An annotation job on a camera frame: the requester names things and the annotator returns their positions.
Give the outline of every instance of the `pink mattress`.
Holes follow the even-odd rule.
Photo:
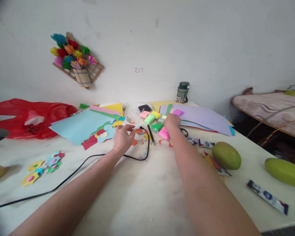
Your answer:
[[[233,98],[233,104],[243,112],[263,121],[279,110],[295,106],[295,97],[283,93],[241,95]],[[279,128],[293,120],[295,108],[290,108],[267,119],[266,122]],[[282,131],[295,137],[295,122],[282,128]]]

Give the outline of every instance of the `hand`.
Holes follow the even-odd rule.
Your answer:
[[[179,116],[168,113],[166,120],[164,120],[164,126],[167,130],[169,130],[172,128],[179,127],[180,122],[181,122],[181,119],[179,118]]]
[[[116,127],[116,133],[112,140],[114,141],[114,147],[113,150],[117,151],[118,153],[121,153],[122,155],[128,151],[130,148],[134,136],[135,136],[135,130],[133,130],[135,126],[133,125],[125,125],[125,126],[117,126]]]

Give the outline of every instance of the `green water bottle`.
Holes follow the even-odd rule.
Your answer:
[[[189,82],[180,82],[177,89],[176,102],[185,103],[188,102],[187,94],[190,87]]]

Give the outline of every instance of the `mobile phone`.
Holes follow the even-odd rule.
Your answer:
[[[142,105],[142,106],[139,106],[139,110],[140,110],[140,112],[142,112],[143,109],[144,109],[145,111],[151,111],[151,110],[152,110],[147,104]]]

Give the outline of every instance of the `green mango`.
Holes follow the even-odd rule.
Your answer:
[[[230,144],[218,142],[212,148],[214,160],[224,169],[239,169],[242,159],[238,151]]]
[[[295,164],[278,158],[268,158],[265,160],[265,167],[274,178],[295,187]]]

